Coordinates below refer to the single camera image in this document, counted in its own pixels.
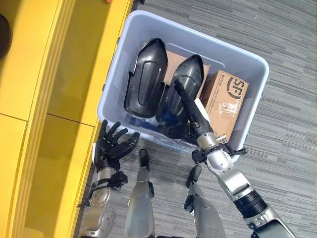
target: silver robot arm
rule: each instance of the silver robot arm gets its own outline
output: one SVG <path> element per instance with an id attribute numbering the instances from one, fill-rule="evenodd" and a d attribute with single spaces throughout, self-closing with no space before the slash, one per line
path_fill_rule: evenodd
<path id="1" fill-rule="evenodd" d="M 85 216 L 81 238 L 106 238 L 115 223 L 118 201 L 120 201 L 121 186 L 128 183 L 127 176 L 119 171 L 119 159 L 129 154 L 139 139 L 139 133 L 134 133 L 127 141 L 118 144 L 120 136 L 128 130 L 123 129 L 113 135 L 120 126 L 117 122 L 106 132 L 107 121 L 104 120 L 97 142 L 94 143 L 92 157 L 98 179 L 91 188 L 88 197 L 79 206 L 89 206 Z"/>
<path id="2" fill-rule="evenodd" d="M 243 216 L 248 227 L 254 230 L 252 238 L 295 238 L 291 230 L 254 190 L 246 177 L 233 166 L 231 157 L 219 144 L 223 136 L 216 138 L 210 122 L 205 119 L 194 100 L 191 100 L 182 84 L 175 81 L 175 90 L 180 96 L 190 121 L 192 134 L 200 147 L 192 153 L 194 162 L 206 163 L 207 168 L 218 178 L 220 186 Z"/>
<path id="3" fill-rule="evenodd" d="M 204 141 L 210 142 L 214 148 L 219 146 L 213 133 L 207 135 Z M 295 238 L 274 209 L 264 202 L 246 177 L 233 166 L 232 159 L 226 152 L 222 149 L 210 151 L 206 154 L 206 164 L 242 214 L 247 226 L 254 230 L 252 238 Z"/>

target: cardboard box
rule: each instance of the cardboard box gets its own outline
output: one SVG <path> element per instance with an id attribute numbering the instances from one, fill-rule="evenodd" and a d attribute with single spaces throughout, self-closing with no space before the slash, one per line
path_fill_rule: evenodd
<path id="1" fill-rule="evenodd" d="M 230 139 L 239 115 L 248 83 L 224 71 L 218 71 L 204 85 L 201 101 L 208 113 L 215 136 Z"/>
<path id="2" fill-rule="evenodd" d="M 177 67 L 181 63 L 183 63 L 183 61 L 185 61 L 185 59 L 187 59 L 187 58 L 180 56 L 176 53 L 173 53 L 171 51 L 166 51 L 166 53 L 167 53 L 167 59 L 168 59 L 168 66 L 167 66 L 167 70 L 166 70 L 166 74 L 165 74 L 165 78 L 164 78 L 164 83 L 167 85 L 170 85 Z M 201 94 L 201 91 L 203 89 L 203 85 L 204 85 L 205 80 L 207 78 L 209 68 L 210 68 L 210 64 L 209 65 L 204 64 L 204 80 L 203 80 L 203 83 L 202 83 L 198 93 L 197 93 L 197 97 L 199 97 Z"/>

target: plastic storage bin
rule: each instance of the plastic storage bin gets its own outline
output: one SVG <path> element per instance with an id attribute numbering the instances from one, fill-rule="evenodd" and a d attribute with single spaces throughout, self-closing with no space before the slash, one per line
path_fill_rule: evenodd
<path id="1" fill-rule="evenodd" d="M 249 83 L 230 138 L 232 148 L 241 149 L 268 76 L 267 62 L 251 52 L 146 11 L 134 11 L 125 21 L 99 102 L 99 119 L 108 120 L 110 126 L 120 121 L 122 127 L 129 129 L 129 133 L 138 131 L 141 138 L 160 145 L 189 153 L 197 148 L 163 136 L 156 131 L 155 118 L 138 118 L 123 106 L 129 72 L 134 71 L 137 54 L 145 42 L 156 37 L 165 42 L 166 50 L 184 57 L 199 54 L 204 64 L 211 65 L 209 74 L 224 70 Z"/>

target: yellow drawer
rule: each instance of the yellow drawer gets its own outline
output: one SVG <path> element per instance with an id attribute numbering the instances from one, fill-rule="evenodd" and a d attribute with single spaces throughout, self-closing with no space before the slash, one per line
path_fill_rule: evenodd
<path id="1" fill-rule="evenodd" d="M 57 0 L 1 0 L 0 13 L 12 28 L 7 56 L 0 61 L 0 113 L 28 120 Z"/>
<path id="2" fill-rule="evenodd" d="M 77 0 L 57 69 L 49 114 L 95 126 L 123 19 L 132 1 Z"/>
<path id="3" fill-rule="evenodd" d="M 47 116 L 25 227 L 46 238 L 70 237 L 93 130 L 89 125 Z"/>

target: black shoe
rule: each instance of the black shoe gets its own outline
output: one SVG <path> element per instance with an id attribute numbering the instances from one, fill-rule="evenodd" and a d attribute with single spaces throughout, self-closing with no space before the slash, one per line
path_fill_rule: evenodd
<path id="1" fill-rule="evenodd" d="M 141 167 L 147 167 L 148 172 L 150 171 L 149 166 L 149 154 L 146 149 L 141 149 L 139 151 L 139 157 L 140 157 L 140 166 Z"/>
<path id="2" fill-rule="evenodd" d="M 191 183 L 197 182 L 199 175 L 202 172 L 202 167 L 199 165 L 196 165 L 192 168 L 192 170 L 189 173 L 188 179 L 186 181 L 186 187 L 189 188 Z"/>

